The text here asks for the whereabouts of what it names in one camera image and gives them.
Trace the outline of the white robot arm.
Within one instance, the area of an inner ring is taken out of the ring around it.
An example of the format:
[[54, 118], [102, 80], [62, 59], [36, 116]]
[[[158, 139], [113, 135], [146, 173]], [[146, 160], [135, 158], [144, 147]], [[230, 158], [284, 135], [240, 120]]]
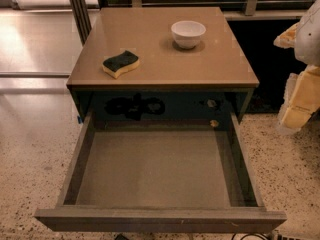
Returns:
[[291, 135], [300, 131], [320, 108], [320, 0], [298, 23], [277, 36], [273, 44], [293, 48], [295, 58], [307, 65], [301, 73], [289, 75], [278, 113], [278, 131]]

